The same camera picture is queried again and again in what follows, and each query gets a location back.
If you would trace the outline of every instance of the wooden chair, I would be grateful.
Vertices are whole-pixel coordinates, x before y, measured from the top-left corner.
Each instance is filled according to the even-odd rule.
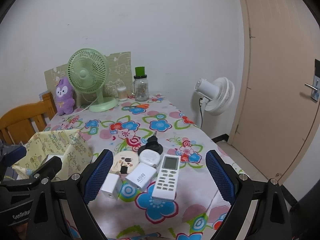
[[[52,94],[42,96],[43,101],[34,104],[18,106],[0,118],[0,138],[7,144],[27,143],[35,134],[31,118],[35,121],[39,131],[46,127],[43,114],[51,120],[57,113]]]

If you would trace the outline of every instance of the purple plush toy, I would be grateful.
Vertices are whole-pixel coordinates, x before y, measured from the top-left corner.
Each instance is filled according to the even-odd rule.
[[[56,107],[58,115],[71,114],[75,100],[72,98],[73,87],[67,77],[60,79],[56,90]]]

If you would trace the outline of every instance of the green jar lid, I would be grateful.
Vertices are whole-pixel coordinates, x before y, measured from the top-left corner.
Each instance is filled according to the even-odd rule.
[[[144,76],[145,75],[145,72],[144,72],[144,67],[141,66],[141,67],[136,67],[136,76],[137,77],[140,77],[140,76]]]

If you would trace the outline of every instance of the white cable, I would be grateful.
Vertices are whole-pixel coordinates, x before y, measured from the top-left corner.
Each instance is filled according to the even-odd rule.
[[[87,110],[95,101],[97,101],[97,99],[98,99],[98,97],[97,97],[90,105],[88,105],[85,109],[82,109],[81,111],[77,112],[76,114],[73,114],[73,112],[72,112],[72,114],[67,115],[67,119],[68,119],[70,116],[77,115],[77,114],[79,114],[79,113]]]

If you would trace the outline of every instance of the green desk fan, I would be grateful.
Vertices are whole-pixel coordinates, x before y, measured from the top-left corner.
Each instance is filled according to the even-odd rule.
[[[96,50],[80,49],[73,54],[68,62],[68,78],[75,90],[86,94],[97,93],[90,111],[103,112],[118,104],[115,98],[104,98],[102,95],[107,78],[107,60]]]

